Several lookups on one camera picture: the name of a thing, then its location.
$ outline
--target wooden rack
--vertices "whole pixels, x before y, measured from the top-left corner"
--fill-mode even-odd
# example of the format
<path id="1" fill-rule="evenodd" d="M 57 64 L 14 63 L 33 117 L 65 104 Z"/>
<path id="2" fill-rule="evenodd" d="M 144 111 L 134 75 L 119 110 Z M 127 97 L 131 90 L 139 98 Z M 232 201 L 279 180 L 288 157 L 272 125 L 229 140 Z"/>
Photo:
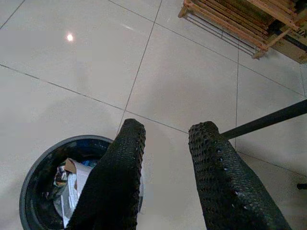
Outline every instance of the wooden rack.
<path id="1" fill-rule="evenodd" d="M 192 12 L 208 18 L 240 38 L 254 44 L 259 52 L 253 58 L 262 57 L 268 49 L 299 29 L 295 4 L 291 0 L 184 0 L 179 18 Z M 288 29 L 268 42 L 268 27 L 275 21 Z"/>

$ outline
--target floor tile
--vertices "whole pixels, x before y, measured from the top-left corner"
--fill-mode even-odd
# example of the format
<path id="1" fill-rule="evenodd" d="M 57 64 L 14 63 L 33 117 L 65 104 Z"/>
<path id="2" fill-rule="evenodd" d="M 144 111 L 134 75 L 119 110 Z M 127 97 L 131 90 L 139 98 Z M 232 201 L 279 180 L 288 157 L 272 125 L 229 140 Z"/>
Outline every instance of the floor tile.
<path id="1" fill-rule="evenodd" d="M 0 1 L 0 27 L 8 20 L 11 14 L 23 0 L 1 0 Z"/>
<path id="2" fill-rule="evenodd" d="M 238 48 L 204 30 L 199 23 L 193 24 L 184 18 L 178 18 L 182 3 L 183 0 L 163 0 L 156 22 L 225 57 L 237 61 Z"/>
<path id="3" fill-rule="evenodd" d="M 115 138 L 122 110 L 0 67 L 0 229 L 21 230 L 19 194 L 35 160 L 59 141 Z"/>
<path id="4" fill-rule="evenodd" d="M 304 95 L 299 64 L 278 51 L 270 49 L 264 57 L 257 60 L 240 50 L 239 63 Z"/>
<path id="5" fill-rule="evenodd" d="M 247 155 L 241 154 L 241 157 L 261 179 L 292 230 L 305 229 L 307 193 L 298 190 L 296 185 L 306 183 L 307 177 Z"/>
<path id="6" fill-rule="evenodd" d="M 307 97 L 307 64 L 300 65 L 302 72 L 302 81 L 304 85 L 305 96 Z"/>
<path id="7" fill-rule="evenodd" d="M 27 0 L 0 31 L 0 63 L 123 108 L 152 25 L 109 1 Z"/>
<path id="8" fill-rule="evenodd" d="M 111 0 L 151 21 L 155 20 L 161 0 Z"/>
<path id="9" fill-rule="evenodd" d="M 144 201 L 138 230 L 204 230 L 188 134 L 125 113 L 145 125 Z"/>
<path id="10" fill-rule="evenodd" d="M 304 100 L 303 96 L 245 67 L 239 67 L 237 125 Z M 236 139 L 238 151 L 307 175 L 307 115 Z"/>
<path id="11" fill-rule="evenodd" d="M 154 26 L 127 110 L 188 131 L 236 125 L 237 63 Z"/>

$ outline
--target wooden slat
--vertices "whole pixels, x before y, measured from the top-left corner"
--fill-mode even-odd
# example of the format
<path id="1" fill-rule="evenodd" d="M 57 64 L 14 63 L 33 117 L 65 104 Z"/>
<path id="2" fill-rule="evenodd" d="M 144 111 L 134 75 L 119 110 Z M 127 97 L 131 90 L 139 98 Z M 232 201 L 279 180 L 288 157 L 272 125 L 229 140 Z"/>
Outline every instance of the wooden slat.
<path id="1" fill-rule="evenodd" d="M 268 1 L 271 2 L 272 4 L 274 4 L 275 6 L 279 7 L 281 10 L 285 11 L 286 13 L 291 15 L 292 17 L 297 16 L 296 13 L 294 13 L 292 10 L 288 9 L 288 7 L 286 7 L 283 2 L 280 2 L 280 0 L 268 0 Z"/>
<path id="2" fill-rule="evenodd" d="M 212 8 L 215 8 L 220 13 L 222 13 L 225 16 L 233 19 L 234 21 L 236 21 L 238 23 L 242 23 L 243 25 L 245 25 L 245 27 L 247 27 L 249 30 L 254 31 L 258 35 L 262 35 L 262 34 L 267 35 L 268 34 L 268 32 L 266 30 L 264 30 L 261 27 L 255 25 L 254 23 L 250 22 L 248 19 L 240 16 L 239 14 L 233 12 L 232 10 L 226 8 L 222 4 L 218 3 L 216 0 L 200 0 L 200 1 L 209 5 L 209 6 L 211 6 Z"/>
<path id="3" fill-rule="evenodd" d="M 233 12 L 237 13 L 238 15 L 242 16 L 243 18 L 248 18 L 248 20 L 250 20 L 253 24 L 261 27 L 262 29 L 264 29 L 264 30 L 268 29 L 266 24 L 258 21 L 257 19 L 255 19 L 254 17 L 244 13 L 243 11 L 240 11 L 238 8 L 233 6 L 230 2 L 228 2 L 226 0 L 216 0 L 216 1 L 219 2 L 220 4 L 222 4 L 223 6 L 227 7 L 231 11 L 233 11 Z"/>
<path id="4" fill-rule="evenodd" d="M 198 0 L 193 0 L 194 3 L 197 3 L 198 6 L 200 6 L 201 8 L 203 8 L 206 11 L 211 12 L 212 14 L 215 14 L 216 16 L 220 17 L 221 19 L 223 19 L 224 21 L 228 22 L 229 24 L 232 24 L 234 26 L 236 26 L 238 29 L 240 29 L 241 31 L 244 31 L 245 33 L 249 34 L 250 36 L 260 40 L 260 41 L 264 41 L 264 38 L 262 36 L 259 36 L 258 34 L 254 33 L 253 31 L 245 28 L 244 26 L 238 24 L 237 22 L 227 18 L 225 15 L 219 13 L 218 11 L 216 11 L 215 9 L 211 8 L 210 6 L 198 1 Z"/>
<path id="5" fill-rule="evenodd" d="M 253 36 L 247 34 L 245 31 L 240 30 L 239 28 L 237 28 L 236 26 L 230 24 L 227 21 L 224 21 L 223 19 L 221 19 L 219 16 L 203 9 L 202 7 L 194 4 L 194 3 L 187 3 L 186 0 L 184 2 L 184 5 L 186 7 L 188 7 L 188 9 L 190 11 L 193 12 L 197 12 L 199 14 L 201 14 L 203 17 L 208 17 L 210 18 L 212 21 L 216 22 L 217 24 L 225 27 L 226 29 L 228 29 L 229 31 L 232 31 L 233 33 L 237 34 L 238 36 L 240 36 L 241 38 L 251 42 L 252 44 L 256 45 L 259 49 L 264 49 L 265 45 L 263 44 L 262 41 L 254 38 Z"/>
<path id="6" fill-rule="evenodd" d="M 281 13 L 280 10 L 277 9 L 277 7 L 265 3 L 263 0 L 247 0 L 247 1 L 259 7 L 261 10 L 273 16 L 277 20 L 283 22 L 287 26 L 291 27 L 293 30 L 296 31 L 299 29 L 299 27 L 295 25 L 295 23 L 292 21 L 291 17 L 286 13 Z"/>

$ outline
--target glossy floor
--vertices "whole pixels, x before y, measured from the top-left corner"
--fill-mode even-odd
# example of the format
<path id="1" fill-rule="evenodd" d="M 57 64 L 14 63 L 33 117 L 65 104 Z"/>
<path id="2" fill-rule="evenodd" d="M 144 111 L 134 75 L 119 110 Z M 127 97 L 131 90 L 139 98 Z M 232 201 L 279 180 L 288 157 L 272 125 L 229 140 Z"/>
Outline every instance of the glossy floor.
<path id="1" fill-rule="evenodd" d="M 177 18 L 181 4 L 0 0 L 0 229 L 22 229 L 19 192 L 39 155 L 76 135 L 114 138 L 129 117 L 147 135 L 138 229 L 205 228 L 189 127 L 226 131 L 306 99 L 307 67 L 273 50 L 252 60 L 221 28 Z M 294 230 L 307 225 L 295 189 L 306 137 L 305 115 L 231 140 Z"/>

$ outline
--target black trash bin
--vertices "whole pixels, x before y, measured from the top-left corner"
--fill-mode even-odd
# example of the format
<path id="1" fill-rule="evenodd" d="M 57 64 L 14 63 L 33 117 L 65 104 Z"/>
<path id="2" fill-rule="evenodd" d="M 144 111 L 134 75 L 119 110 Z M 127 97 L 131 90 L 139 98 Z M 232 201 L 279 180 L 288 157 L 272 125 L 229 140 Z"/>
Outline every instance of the black trash bin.
<path id="1" fill-rule="evenodd" d="M 53 200 L 44 194 L 53 185 L 57 167 L 72 158 L 76 161 L 97 160 L 106 152 L 111 139 L 83 135 L 59 142 L 41 155 L 25 178 L 19 201 L 19 213 L 25 230 L 61 230 L 63 219 Z"/>

